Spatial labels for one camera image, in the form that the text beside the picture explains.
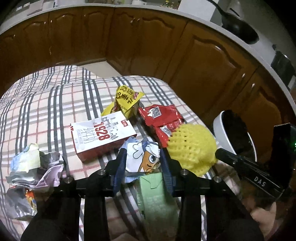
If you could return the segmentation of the person right hand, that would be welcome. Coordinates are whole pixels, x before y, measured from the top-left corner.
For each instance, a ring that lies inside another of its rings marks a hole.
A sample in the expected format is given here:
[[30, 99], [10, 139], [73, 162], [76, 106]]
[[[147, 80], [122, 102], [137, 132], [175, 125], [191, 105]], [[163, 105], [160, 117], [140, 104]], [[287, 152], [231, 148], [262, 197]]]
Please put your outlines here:
[[258, 223], [264, 237], [267, 237], [273, 229], [276, 217], [276, 202], [271, 204], [269, 210], [257, 207], [251, 211], [252, 218]]

